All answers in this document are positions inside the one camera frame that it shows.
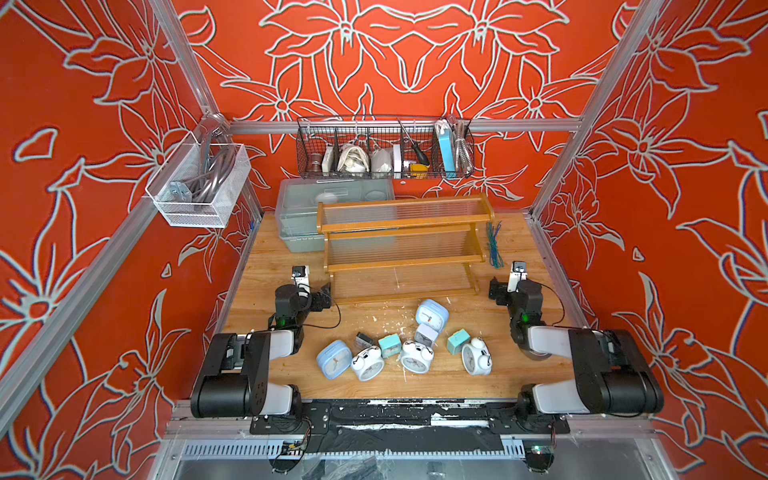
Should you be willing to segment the lilac square alarm clock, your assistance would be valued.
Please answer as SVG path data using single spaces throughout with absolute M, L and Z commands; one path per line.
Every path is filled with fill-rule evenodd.
M 428 324 L 419 324 L 415 333 L 414 341 L 433 348 L 437 342 L 439 332 Z

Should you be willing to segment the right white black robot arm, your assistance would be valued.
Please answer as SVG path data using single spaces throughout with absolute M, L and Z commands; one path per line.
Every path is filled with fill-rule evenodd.
M 522 387 L 520 414 L 607 414 L 632 417 L 658 413 L 664 394 L 633 336 L 626 330 L 548 325 L 543 321 L 543 286 L 522 279 L 511 288 L 492 278 L 488 297 L 504 306 L 510 336 L 531 359 L 557 356 L 571 362 L 573 378 Z

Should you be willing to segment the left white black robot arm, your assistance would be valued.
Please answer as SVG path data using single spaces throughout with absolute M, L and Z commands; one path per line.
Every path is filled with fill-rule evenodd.
M 265 330 L 214 335 L 190 397 L 192 415 L 299 417 L 299 389 L 271 383 L 270 363 L 296 354 L 304 339 L 308 315 L 331 305 L 329 283 L 317 291 L 296 284 L 282 285 L 275 290 L 275 313 Z

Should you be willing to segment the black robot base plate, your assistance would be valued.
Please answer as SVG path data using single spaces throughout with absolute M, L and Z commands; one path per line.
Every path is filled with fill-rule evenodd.
M 308 442 L 310 454 L 521 458 L 570 433 L 562 415 L 517 416 L 517 402 L 312 400 L 296 417 L 255 417 L 249 432 Z

